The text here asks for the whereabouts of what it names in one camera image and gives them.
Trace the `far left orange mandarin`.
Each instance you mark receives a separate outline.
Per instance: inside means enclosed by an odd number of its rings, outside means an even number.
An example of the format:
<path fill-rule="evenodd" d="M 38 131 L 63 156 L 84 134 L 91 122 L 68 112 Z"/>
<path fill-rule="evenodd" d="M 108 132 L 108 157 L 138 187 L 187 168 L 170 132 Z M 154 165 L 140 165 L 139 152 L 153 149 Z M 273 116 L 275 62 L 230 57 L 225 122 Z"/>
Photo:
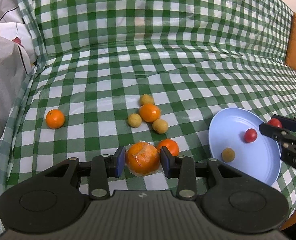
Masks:
<path fill-rule="evenodd" d="M 58 129 L 64 125 L 65 116 L 59 109 L 53 109 L 46 115 L 46 124 L 51 129 Z"/>

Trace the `orange mandarin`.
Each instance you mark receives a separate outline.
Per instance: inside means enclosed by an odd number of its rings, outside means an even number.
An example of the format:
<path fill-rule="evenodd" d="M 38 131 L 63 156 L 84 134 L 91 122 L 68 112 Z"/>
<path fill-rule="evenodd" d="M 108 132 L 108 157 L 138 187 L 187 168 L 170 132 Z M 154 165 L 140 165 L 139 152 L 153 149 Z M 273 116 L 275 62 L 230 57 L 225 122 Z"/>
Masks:
<path fill-rule="evenodd" d="M 160 152 L 162 147 L 166 147 L 174 157 L 179 155 L 179 146 L 174 140 L 162 140 L 156 147 L 157 151 Z"/>
<path fill-rule="evenodd" d="M 139 115 L 148 123 L 152 123 L 161 116 L 161 110 L 154 104 L 147 103 L 139 108 Z"/>
<path fill-rule="evenodd" d="M 59 109 L 53 109 L 46 115 L 46 124 L 51 129 L 58 129 L 64 125 L 65 116 Z"/>

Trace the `plastic orange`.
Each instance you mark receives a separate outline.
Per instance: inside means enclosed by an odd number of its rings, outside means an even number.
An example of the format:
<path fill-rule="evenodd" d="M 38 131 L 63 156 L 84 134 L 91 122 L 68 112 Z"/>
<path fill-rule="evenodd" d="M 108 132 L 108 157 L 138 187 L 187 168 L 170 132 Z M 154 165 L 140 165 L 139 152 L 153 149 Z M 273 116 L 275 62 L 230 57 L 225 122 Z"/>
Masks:
<path fill-rule="evenodd" d="M 160 153 L 152 144 L 139 141 L 126 146 L 125 161 L 132 174 L 144 177 L 158 172 Z"/>

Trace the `near orange mandarin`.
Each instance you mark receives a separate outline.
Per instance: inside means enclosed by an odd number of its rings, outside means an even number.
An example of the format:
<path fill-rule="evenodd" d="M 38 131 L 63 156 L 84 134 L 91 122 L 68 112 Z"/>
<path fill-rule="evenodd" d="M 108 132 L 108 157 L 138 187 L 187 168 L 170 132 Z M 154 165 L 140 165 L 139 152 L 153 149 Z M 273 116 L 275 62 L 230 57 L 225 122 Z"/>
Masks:
<path fill-rule="evenodd" d="M 174 157 L 179 155 L 179 146 L 174 140 L 162 140 L 156 147 L 157 151 L 160 152 L 162 147 L 166 147 Z"/>

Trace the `light blue plate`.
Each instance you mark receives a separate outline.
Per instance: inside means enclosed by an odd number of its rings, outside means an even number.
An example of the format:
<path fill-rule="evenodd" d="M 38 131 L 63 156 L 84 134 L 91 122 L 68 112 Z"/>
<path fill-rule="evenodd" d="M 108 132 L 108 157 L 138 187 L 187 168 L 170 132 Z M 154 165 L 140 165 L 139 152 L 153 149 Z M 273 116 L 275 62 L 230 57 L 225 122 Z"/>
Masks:
<path fill-rule="evenodd" d="M 219 160 L 225 148 L 232 148 L 235 159 L 228 165 L 272 186 L 280 172 L 280 148 L 276 141 L 260 133 L 262 123 L 258 116 L 245 109 L 222 109 L 210 122 L 209 148 L 211 156 Z M 256 130 L 258 137 L 255 142 L 247 143 L 244 133 L 250 128 Z"/>

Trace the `centre orange mandarin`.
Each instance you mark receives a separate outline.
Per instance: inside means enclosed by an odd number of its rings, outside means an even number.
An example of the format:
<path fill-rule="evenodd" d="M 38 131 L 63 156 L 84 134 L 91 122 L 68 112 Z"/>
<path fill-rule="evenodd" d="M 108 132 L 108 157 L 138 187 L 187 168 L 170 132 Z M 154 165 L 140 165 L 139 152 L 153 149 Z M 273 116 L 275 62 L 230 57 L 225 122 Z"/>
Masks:
<path fill-rule="evenodd" d="M 161 110 L 154 104 L 147 103 L 139 108 L 139 115 L 148 123 L 152 123 L 161 116 Z"/>

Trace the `green white checkered cloth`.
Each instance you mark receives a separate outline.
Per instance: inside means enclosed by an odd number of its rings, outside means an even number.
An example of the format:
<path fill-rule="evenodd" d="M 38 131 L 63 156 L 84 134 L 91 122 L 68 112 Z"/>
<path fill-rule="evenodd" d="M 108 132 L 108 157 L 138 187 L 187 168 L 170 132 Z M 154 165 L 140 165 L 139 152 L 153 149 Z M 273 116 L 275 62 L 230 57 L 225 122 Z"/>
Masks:
<path fill-rule="evenodd" d="M 296 116 L 282 0 L 17 0 L 36 61 L 25 78 L 5 191 L 69 157 L 90 161 L 164 136 L 127 117 L 151 94 L 166 136 L 196 161 L 221 109 Z M 64 125 L 46 115 L 59 109 Z"/>

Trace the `red cherry tomato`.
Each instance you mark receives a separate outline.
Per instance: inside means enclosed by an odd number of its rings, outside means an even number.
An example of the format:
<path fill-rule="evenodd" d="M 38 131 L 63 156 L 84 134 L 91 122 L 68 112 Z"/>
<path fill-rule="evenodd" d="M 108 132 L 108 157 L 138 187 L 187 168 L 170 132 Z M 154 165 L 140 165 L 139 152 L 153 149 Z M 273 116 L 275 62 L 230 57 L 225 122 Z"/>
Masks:
<path fill-rule="evenodd" d="M 258 135 L 255 129 L 250 128 L 244 133 L 244 140 L 247 143 L 255 142 Z"/>
<path fill-rule="evenodd" d="M 269 120 L 268 124 L 271 125 L 271 126 L 278 127 L 278 128 L 282 128 L 283 127 L 281 121 L 278 120 L 277 118 L 271 118 Z"/>

